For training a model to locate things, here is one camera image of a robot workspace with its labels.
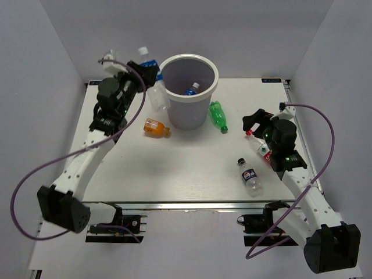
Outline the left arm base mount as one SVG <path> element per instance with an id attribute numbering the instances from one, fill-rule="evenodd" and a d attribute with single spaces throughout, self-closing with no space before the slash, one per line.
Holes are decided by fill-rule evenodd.
<path id="1" fill-rule="evenodd" d="M 89 203 L 91 217 L 86 243 L 140 244 L 144 239 L 148 216 L 127 210 L 115 203 Z"/>

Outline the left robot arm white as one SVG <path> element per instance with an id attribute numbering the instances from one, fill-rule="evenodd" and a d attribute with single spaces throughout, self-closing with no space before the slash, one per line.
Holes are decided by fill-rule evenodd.
<path id="1" fill-rule="evenodd" d="M 134 97 L 153 87 L 160 71 L 156 62 L 139 65 L 104 58 L 100 63 L 104 69 L 113 67 L 115 73 L 98 84 L 83 147 L 74 153 L 66 170 L 51 186 L 42 186 L 37 192 L 44 220 L 74 233 L 82 232 L 88 225 L 91 211 L 82 203 L 85 190 L 103 158 L 132 124 L 126 114 Z"/>

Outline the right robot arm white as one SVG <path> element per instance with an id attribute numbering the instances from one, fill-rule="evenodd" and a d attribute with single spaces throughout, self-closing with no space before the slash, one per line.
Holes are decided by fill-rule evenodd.
<path id="1" fill-rule="evenodd" d="M 259 109 L 242 118 L 246 132 L 257 125 L 252 135 L 265 141 L 271 168 L 295 197 L 292 205 L 283 201 L 265 205 L 262 223 L 267 231 L 259 241 L 280 229 L 302 248 L 312 272 L 354 268 L 360 230 L 355 224 L 345 223 L 313 184 L 306 162 L 295 149 L 297 127 L 292 122 L 295 112 L 294 107 L 285 106 L 276 115 Z"/>

